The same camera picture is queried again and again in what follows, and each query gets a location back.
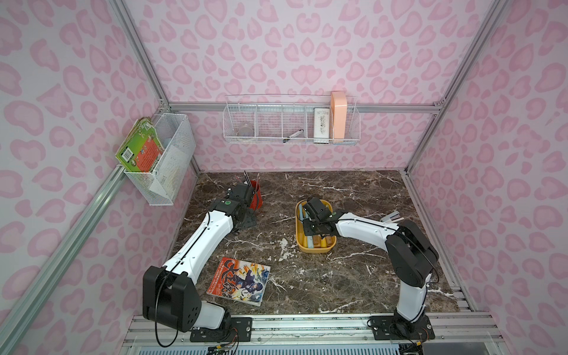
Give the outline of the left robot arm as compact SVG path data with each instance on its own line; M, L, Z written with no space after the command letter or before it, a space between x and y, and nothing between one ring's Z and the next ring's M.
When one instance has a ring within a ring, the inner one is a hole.
M223 307L202 301L196 284L219 243L232 232L256 225L260 206L255 182L238 183L216 198L204 220L180 250L163 266L150 266L143 275L143 317L180 332L193 328L226 330L231 316Z

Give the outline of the yellow plastic storage box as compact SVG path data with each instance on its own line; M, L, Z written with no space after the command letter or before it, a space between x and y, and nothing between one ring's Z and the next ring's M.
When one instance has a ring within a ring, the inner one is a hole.
M309 254L325 254L337 245L337 237L317 234L315 222L311 221L306 210L306 200L299 201L295 208L295 239L300 251Z

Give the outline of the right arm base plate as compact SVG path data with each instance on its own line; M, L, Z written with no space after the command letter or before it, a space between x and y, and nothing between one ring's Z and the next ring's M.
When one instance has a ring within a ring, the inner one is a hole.
M436 335L428 316L423 314L416 322L407 321L399 315L372 316L367 321L375 340L435 340Z

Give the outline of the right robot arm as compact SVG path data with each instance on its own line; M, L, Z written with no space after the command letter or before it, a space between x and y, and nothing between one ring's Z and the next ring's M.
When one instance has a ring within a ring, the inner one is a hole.
M436 274L439 253L411 220L399 223L370 220L345 211L331 211L319 198L298 208L305 236L351 238L388 253L400 281L392 330L410 334L425 319L427 285Z

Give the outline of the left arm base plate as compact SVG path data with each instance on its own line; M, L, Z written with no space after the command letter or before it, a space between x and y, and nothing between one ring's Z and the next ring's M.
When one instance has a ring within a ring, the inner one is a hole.
M251 340L252 317L230 317L219 328L194 328L190 334L191 343L223 343L238 340L248 343Z

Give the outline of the light blue hand fork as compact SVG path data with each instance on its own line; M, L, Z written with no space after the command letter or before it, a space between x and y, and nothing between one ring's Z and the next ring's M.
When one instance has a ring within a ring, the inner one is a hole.
M309 216L307 215L307 212L304 209L304 203L298 204L297 211L298 211L297 232L298 232L299 244L301 247L309 249L309 246L314 247L314 244L311 241L313 235L313 229L311 222L309 220Z

